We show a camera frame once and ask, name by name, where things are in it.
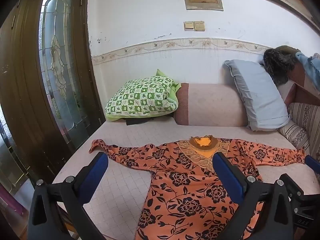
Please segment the orange floral blouse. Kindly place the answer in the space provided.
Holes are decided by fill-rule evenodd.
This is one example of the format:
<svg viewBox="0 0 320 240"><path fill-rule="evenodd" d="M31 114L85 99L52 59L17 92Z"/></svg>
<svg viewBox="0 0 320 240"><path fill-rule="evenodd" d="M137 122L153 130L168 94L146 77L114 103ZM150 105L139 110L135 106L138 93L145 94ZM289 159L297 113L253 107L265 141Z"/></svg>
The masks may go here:
<svg viewBox="0 0 320 240"><path fill-rule="evenodd" d="M97 139L91 148L101 149L121 165L151 173L136 239L216 239L238 207L213 169L217 152L257 180L261 180L259 165L286 166L304 163L305 158L301 149L210 135L142 147L108 145Z"/></svg>

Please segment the striped beige cushion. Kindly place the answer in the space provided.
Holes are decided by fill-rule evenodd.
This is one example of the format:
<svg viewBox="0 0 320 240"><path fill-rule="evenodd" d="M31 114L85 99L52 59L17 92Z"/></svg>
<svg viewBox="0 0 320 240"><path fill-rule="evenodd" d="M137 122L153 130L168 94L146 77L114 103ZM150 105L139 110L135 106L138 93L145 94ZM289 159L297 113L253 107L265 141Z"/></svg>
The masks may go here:
<svg viewBox="0 0 320 240"><path fill-rule="evenodd" d="M296 149L319 161L319 106L307 103L289 105L290 121L279 129Z"/></svg>

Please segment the grey pillow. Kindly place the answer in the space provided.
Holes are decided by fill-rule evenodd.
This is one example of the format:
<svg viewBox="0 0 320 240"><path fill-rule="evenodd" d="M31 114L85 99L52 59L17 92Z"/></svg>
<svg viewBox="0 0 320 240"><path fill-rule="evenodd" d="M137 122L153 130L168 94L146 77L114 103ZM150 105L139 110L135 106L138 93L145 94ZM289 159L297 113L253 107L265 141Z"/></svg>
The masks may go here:
<svg viewBox="0 0 320 240"><path fill-rule="evenodd" d="M275 131L290 121L287 106L265 68L252 61L226 60L253 131Z"/></svg>

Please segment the light blue cloth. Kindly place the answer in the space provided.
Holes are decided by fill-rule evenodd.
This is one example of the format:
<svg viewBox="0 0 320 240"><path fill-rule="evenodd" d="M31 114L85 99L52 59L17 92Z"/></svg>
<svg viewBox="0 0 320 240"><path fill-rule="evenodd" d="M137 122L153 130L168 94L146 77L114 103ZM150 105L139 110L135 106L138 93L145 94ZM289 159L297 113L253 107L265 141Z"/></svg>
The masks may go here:
<svg viewBox="0 0 320 240"><path fill-rule="evenodd" d="M301 52L295 54L297 60L302 64L305 73L312 81L313 85L319 90L320 86L320 73L319 73L319 58L311 56L307 57Z"/></svg>

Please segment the dark furry garment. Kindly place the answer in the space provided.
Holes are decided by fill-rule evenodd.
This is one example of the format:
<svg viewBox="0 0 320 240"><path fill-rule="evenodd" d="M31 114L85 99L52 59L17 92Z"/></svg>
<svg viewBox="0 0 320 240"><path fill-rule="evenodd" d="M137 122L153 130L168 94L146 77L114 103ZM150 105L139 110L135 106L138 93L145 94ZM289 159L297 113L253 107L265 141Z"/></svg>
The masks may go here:
<svg viewBox="0 0 320 240"><path fill-rule="evenodd" d="M297 62L296 53L299 49L289 46L279 46L265 50L263 55L264 68L276 86L283 85L289 80L288 74Z"/></svg>

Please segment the pink bolster cushion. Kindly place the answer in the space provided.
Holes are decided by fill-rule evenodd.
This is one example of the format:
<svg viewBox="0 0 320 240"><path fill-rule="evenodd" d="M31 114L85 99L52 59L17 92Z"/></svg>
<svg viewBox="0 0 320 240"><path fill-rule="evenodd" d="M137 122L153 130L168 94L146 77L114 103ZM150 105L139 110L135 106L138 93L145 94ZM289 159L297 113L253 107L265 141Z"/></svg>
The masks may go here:
<svg viewBox="0 0 320 240"><path fill-rule="evenodd" d="M246 110L234 86L182 83L176 93L177 124L185 126L245 127Z"/></svg>

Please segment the wooden stained glass door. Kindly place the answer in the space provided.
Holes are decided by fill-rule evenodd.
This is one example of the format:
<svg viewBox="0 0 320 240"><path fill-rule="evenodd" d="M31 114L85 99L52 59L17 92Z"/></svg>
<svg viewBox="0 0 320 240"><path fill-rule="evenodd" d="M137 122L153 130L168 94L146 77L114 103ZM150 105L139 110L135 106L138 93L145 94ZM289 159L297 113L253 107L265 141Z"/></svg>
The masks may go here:
<svg viewBox="0 0 320 240"><path fill-rule="evenodd" d="M1 108L14 152L51 183L105 121L88 0L1 0Z"/></svg>

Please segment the black folded cloth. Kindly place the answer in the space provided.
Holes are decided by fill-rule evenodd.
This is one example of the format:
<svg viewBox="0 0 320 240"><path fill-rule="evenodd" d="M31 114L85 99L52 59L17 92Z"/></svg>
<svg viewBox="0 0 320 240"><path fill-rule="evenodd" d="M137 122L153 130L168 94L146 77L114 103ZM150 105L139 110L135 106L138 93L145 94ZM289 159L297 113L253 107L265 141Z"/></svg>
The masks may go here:
<svg viewBox="0 0 320 240"><path fill-rule="evenodd" d="M151 120L151 118L126 118L125 119L127 126L144 124L150 120Z"/></svg>

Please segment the green checkered pillow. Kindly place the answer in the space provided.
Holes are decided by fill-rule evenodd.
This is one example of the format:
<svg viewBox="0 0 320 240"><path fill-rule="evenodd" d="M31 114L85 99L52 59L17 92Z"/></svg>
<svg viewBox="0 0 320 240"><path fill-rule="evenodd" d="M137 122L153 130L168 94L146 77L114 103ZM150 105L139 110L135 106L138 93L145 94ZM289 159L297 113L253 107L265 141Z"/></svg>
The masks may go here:
<svg viewBox="0 0 320 240"><path fill-rule="evenodd" d="M181 87L160 70L155 76L127 81L107 102L106 118L117 121L171 114L178 109L176 94Z"/></svg>

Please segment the yellowed wall switch plate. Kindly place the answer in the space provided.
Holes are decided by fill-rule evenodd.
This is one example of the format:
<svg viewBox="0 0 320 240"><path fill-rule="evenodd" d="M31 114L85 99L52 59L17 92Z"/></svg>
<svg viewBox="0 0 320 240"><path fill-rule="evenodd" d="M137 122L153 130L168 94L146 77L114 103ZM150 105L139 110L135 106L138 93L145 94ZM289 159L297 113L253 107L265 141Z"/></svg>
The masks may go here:
<svg viewBox="0 0 320 240"><path fill-rule="evenodd" d="M203 21L185 21L185 31L205 31L205 23Z"/></svg>

